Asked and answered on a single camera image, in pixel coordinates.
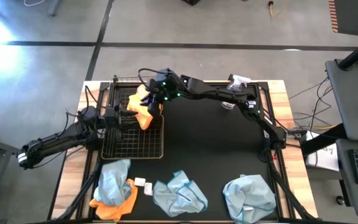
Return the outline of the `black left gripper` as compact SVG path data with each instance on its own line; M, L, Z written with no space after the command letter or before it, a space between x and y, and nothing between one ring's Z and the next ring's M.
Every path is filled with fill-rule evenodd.
M122 129L131 129L138 127L138 122L121 124L121 116L129 117L135 116L138 112L122 110L120 100L114 100L112 106L105 108L105 113L102 116L103 124L106 131L112 132L117 140L122 140Z

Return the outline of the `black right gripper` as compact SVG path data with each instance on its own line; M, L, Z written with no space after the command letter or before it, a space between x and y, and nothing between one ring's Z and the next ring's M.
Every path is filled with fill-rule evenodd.
M160 103L183 96L183 83L180 77L169 68L159 70L155 78L148 81L148 86L149 93L140 100L140 104L148 105L148 113L153 118L161 115Z

